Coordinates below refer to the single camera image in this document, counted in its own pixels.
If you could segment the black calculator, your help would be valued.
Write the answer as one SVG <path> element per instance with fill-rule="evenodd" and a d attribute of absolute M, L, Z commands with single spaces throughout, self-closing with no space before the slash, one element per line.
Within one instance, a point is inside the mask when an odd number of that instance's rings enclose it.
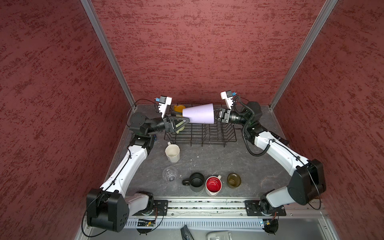
<path fill-rule="evenodd" d="M 282 144 L 284 144 L 284 145 L 286 145 L 286 146 L 289 144 L 289 141 L 286 140 L 286 139 L 284 139 L 284 138 L 282 138 L 282 137 L 277 137 L 277 139 L 278 139 Z"/>

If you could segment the aluminium rail frame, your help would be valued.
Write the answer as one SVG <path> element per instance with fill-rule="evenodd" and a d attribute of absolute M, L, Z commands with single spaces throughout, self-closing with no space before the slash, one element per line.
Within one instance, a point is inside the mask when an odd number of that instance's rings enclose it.
<path fill-rule="evenodd" d="M 181 228 L 187 226 L 195 240 L 206 240 L 214 232 L 229 232 L 234 240 L 339 240 L 327 210 L 289 204 L 277 217 L 275 234 L 265 232 L 267 217 L 249 216 L 245 198 L 182 198 L 168 197 L 168 204 L 157 217 L 159 227 L 140 234 L 140 217 L 128 220 L 119 232 L 103 232 L 86 227 L 78 231 L 76 240 L 180 240 Z"/>

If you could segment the black mug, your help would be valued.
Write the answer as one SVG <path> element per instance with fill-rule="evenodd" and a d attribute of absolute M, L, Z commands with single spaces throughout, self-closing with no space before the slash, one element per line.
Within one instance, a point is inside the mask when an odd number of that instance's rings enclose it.
<path fill-rule="evenodd" d="M 201 192 L 204 188 L 205 177 L 201 173 L 193 173 L 189 178 L 182 180 L 183 186 L 189 186 L 190 189 L 195 192 Z"/>

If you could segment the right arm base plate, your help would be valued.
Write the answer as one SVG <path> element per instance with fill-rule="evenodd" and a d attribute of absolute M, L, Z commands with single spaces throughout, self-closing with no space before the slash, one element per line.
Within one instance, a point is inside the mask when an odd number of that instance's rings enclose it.
<path fill-rule="evenodd" d="M 246 200 L 244 203 L 247 216 L 285 217 L 287 215 L 284 206 L 274 208 L 266 200 Z"/>

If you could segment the grey device at bottom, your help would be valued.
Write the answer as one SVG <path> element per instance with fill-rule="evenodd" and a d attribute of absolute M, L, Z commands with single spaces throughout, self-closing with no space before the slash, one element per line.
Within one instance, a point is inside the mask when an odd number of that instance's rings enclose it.
<path fill-rule="evenodd" d="M 230 231 L 209 232 L 206 240 L 233 240 L 233 235 Z"/>

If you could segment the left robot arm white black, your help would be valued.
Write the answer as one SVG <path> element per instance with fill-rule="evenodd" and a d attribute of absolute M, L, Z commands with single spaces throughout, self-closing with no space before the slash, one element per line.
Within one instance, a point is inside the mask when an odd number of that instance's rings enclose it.
<path fill-rule="evenodd" d="M 136 112 L 130 118 L 132 139 L 128 152 L 112 175 L 98 189 L 87 194 L 84 218 L 89 227 L 104 232 L 120 232 L 128 218 L 136 213 L 151 214 L 155 211 L 154 197 L 149 192 L 137 192 L 127 195 L 127 190 L 135 173 L 148 157 L 155 143 L 155 133 L 166 131 L 175 133 L 189 123 L 189 119 L 168 115 L 168 106 L 172 98 L 161 96 L 156 99 L 159 118 L 149 119 L 143 113 Z"/>

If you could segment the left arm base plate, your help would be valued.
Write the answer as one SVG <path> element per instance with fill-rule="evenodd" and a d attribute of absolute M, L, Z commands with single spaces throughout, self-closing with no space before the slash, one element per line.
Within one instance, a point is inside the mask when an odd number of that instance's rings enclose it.
<path fill-rule="evenodd" d="M 137 212 L 134 216 L 166 216 L 168 205 L 168 200 L 154 200 L 153 207 L 150 210 Z"/>

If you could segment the yellow mug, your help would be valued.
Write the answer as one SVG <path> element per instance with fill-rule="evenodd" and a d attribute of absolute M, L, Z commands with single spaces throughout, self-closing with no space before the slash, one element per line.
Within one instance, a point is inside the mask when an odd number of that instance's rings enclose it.
<path fill-rule="evenodd" d="M 174 111 L 177 112 L 177 113 L 183 113 L 183 110 L 185 109 L 186 107 L 183 106 L 183 105 L 176 105 L 174 106 Z"/>

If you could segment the cream white mug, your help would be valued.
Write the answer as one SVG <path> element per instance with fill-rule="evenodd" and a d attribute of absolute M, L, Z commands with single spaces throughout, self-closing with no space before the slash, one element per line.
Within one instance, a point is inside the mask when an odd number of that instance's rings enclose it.
<path fill-rule="evenodd" d="M 180 160 L 180 147 L 176 144 L 168 142 L 168 146 L 165 149 L 165 154 L 171 163 L 177 163 Z"/>

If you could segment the lilac plastic cup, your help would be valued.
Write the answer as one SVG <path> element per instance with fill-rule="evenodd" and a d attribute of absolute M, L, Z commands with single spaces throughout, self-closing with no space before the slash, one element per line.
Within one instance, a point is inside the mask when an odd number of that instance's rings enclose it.
<path fill-rule="evenodd" d="M 183 109 L 182 115 L 188 118 L 191 124 L 214 124 L 214 105 L 200 105 Z"/>

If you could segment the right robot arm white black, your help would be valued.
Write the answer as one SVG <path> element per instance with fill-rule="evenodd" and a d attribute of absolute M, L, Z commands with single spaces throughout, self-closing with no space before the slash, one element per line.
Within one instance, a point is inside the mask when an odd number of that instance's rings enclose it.
<path fill-rule="evenodd" d="M 241 125 L 247 151 L 253 157 L 268 154 L 291 176 L 286 187 L 269 191 L 261 196 L 259 209 L 262 214 L 270 216 L 284 205 L 297 203 L 304 206 L 315 198 L 319 199 L 326 191 L 323 164 L 296 153 L 288 147 L 287 140 L 263 127 L 260 124 L 263 113 L 259 103 L 244 104 L 241 97 L 231 91 L 222 92 L 221 98 L 227 107 L 217 110 L 217 121 Z"/>

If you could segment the red inside white mug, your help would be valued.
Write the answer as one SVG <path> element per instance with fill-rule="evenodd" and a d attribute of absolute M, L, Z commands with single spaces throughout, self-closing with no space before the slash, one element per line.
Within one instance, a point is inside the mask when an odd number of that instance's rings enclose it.
<path fill-rule="evenodd" d="M 210 176 L 207 178 L 205 182 L 205 190 L 209 196 L 214 197 L 222 190 L 223 184 L 221 178 L 221 175 Z"/>

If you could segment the clear glass cup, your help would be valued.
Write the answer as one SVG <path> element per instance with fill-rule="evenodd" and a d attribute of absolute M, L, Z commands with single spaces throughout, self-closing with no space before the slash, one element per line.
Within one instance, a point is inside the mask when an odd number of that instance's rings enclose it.
<path fill-rule="evenodd" d="M 175 167 L 167 167 L 163 171 L 163 179 L 167 182 L 174 182 L 179 177 Z"/>

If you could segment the pale green mug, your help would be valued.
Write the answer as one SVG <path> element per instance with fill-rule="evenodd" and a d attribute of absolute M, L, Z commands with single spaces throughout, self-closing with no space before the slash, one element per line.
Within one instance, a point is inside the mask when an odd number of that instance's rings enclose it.
<path fill-rule="evenodd" d="M 179 121 L 176 121 L 176 134 L 179 134 L 181 131 L 183 131 L 185 128 L 185 122 L 179 122 Z"/>

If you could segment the olive green glass cup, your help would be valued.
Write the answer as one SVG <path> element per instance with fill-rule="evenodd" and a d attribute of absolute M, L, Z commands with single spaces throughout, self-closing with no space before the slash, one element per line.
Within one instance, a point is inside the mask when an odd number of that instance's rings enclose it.
<path fill-rule="evenodd" d="M 230 173 L 227 177 L 227 186 L 231 189 L 238 188 L 242 183 L 241 177 L 236 173 Z"/>

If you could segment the black object at bottom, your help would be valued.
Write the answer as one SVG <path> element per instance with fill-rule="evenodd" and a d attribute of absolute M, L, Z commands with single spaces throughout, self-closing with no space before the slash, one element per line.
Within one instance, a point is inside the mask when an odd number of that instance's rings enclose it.
<path fill-rule="evenodd" d="M 184 225 L 182 228 L 181 228 L 181 236 L 182 236 L 182 240 L 194 240 L 191 232 L 189 231 L 187 225 Z"/>

